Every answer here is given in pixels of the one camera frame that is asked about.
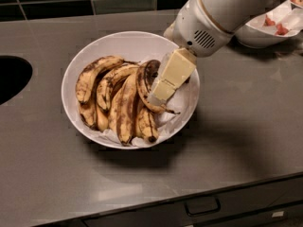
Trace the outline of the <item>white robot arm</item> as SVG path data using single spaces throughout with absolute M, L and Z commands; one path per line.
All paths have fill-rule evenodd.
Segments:
M 213 55 L 240 27 L 284 1 L 188 0 L 164 32 L 178 48 L 161 61 L 148 101 L 165 104 L 192 74 L 199 58 Z

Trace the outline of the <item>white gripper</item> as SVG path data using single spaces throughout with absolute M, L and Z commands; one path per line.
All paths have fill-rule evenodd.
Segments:
M 161 61 L 148 101 L 165 104 L 196 69 L 197 57 L 208 57 L 225 46 L 232 33 L 211 17 L 203 0 L 188 0 L 179 10 L 164 37 L 180 47 Z

